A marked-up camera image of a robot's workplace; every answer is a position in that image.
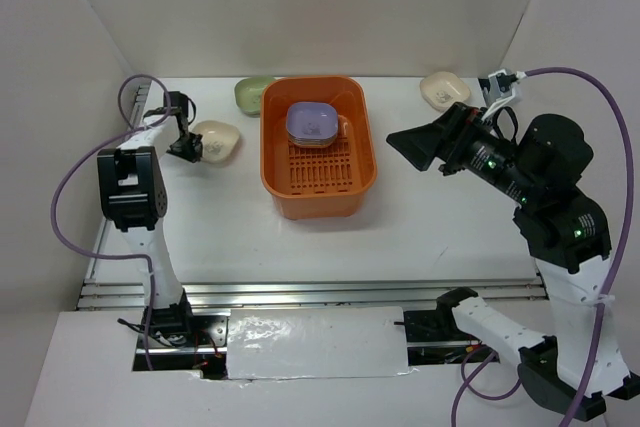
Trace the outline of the green plate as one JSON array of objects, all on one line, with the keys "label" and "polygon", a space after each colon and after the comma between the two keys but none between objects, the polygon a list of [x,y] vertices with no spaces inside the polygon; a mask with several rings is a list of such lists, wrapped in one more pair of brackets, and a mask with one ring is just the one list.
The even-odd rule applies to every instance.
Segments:
[{"label": "green plate", "polygon": [[259,116],[262,110],[264,90],[276,81],[272,76],[252,76],[240,80],[234,87],[235,102],[247,116]]}]

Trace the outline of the purple plate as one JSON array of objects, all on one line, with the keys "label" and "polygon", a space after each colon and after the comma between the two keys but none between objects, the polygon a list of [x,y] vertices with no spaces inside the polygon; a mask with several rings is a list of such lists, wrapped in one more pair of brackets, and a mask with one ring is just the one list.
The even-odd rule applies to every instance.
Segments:
[{"label": "purple plate", "polygon": [[296,102],[287,111],[285,127],[289,139],[337,138],[338,113],[328,103]]}]

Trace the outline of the pink-brown plate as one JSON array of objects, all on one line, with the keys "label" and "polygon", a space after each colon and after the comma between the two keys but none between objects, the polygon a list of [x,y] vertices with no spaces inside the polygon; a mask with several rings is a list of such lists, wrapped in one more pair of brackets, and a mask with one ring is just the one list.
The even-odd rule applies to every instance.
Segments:
[{"label": "pink-brown plate", "polygon": [[328,148],[335,142],[336,138],[331,137],[328,139],[302,139],[302,138],[290,138],[289,142],[299,148],[303,149],[324,149]]}]

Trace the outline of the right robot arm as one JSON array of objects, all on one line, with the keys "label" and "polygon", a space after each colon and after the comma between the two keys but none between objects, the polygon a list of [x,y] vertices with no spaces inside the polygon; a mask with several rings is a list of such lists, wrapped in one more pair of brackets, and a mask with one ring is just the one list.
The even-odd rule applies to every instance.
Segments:
[{"label": "right robot arm", "polygon": [[460,287],[436,302],[435,325],[467,333],[515,367],[540,407],[586,422],[606,401],[634,398],[639,378],[619,351],[604,291],[611,240],[603,209],[578,187],[593,157],[582,129],[557,114],[535,117],[519,141],[499,136],[479,109],[457,103],[434,122],[387,142],[420,171],[468,171],[514,201],[513,220],[546,286],[555,331],[530,330]]}]

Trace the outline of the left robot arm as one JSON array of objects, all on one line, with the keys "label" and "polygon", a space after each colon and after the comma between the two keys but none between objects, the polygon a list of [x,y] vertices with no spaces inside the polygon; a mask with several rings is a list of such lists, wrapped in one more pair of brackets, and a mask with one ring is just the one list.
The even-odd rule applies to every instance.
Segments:
[{"label": "left robot arm", "polygon": [[189,130],[196,106],[180,91],[163,100],[169,117],[157,127],[164,108],[144,114],[145,130],[116,148],[97,155],[101,208],[126,240],[131,252],[150,259],[144,267],[144,313],[140,332],[149,330],[154,340],[169,346],[184,346],[196,337],[186,292],[178,281],[166,244],[163,218],[168,195],[159,159],[170,154],[190,163],[202,158],[202,136]]}]

